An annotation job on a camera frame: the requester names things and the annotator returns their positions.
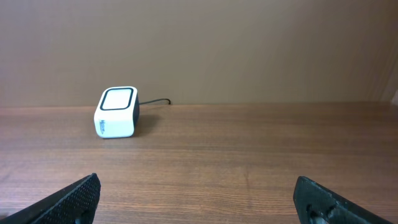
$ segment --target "white cube device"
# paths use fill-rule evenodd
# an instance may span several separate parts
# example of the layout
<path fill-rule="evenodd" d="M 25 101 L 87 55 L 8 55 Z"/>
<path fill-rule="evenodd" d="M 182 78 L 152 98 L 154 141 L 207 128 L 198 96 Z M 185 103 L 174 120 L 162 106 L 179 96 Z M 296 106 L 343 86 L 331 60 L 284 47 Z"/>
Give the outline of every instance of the white cube device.
<path fill-rule="evenodd" d="M 132 86 L 111 87 L 103 92 L 95 111 L 95 130 L 101 138 L 130 137 L 138 117 L 137 89 Z"/>

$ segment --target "tabletop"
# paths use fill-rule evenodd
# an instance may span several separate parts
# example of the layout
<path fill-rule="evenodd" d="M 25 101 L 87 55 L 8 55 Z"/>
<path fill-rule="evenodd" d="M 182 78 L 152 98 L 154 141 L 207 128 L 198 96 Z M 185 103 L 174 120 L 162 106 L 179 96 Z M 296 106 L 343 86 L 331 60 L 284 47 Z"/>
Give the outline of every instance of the tabletop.
<path fill-rule="evenodd" d="M 388 103 L 141 106 L 101 139 L 94 107 L 0 109 L 0 213 L 97 173 L 95 223 L 299 223 L 307 176 L 398 223 L 398 111 Z"/>

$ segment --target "logo on device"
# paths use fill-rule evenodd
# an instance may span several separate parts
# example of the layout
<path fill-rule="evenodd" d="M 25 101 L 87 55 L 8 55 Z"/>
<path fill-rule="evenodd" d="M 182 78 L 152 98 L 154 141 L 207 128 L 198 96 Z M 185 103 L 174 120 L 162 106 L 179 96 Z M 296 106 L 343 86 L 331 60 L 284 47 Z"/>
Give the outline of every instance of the logo on device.
<path fill-rule="evenodd" d="M 104 134 L 104 132 L 105 132 L 105 120 L 101 120 L 99 122 L 99 128 L 101 130 L 101 134 Z"/>

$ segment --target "power cord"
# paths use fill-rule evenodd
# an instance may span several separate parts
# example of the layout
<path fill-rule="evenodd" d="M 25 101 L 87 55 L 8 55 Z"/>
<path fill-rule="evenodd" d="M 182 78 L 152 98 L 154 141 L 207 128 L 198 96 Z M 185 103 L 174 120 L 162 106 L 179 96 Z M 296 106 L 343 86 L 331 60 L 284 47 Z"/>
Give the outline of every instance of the power cord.
<path fill-rule="evenodd" d="M 169 105 L 172 104 L 172 101 L 171 101 L 170 99 L 167 99 L 167 98 L 160 98 L 160 99 L 156 99 L 156 100 L 141 102 L 141 103 L 139 103 L 139 104 L 140 104 L 140 105 L 143 105 L 143 104 L 147 104 L 147 103 L 153 103 L 153 102 L 164 101 L 164 100 L 165 100 L 165 101 L 168 101 L 168 102 L 169 102 Z"/>

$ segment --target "wall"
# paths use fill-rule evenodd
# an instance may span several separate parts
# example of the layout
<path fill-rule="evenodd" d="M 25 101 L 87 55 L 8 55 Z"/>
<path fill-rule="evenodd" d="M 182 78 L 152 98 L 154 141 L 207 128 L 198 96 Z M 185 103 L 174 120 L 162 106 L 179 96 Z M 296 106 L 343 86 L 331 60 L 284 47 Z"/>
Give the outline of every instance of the wall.
<path fill-rule="evenodd" d="M 176 104 L 389 100 L 397 12 L 393 0 L 2 0 L 0 106 L 96 105 L 119 85 Z"/>

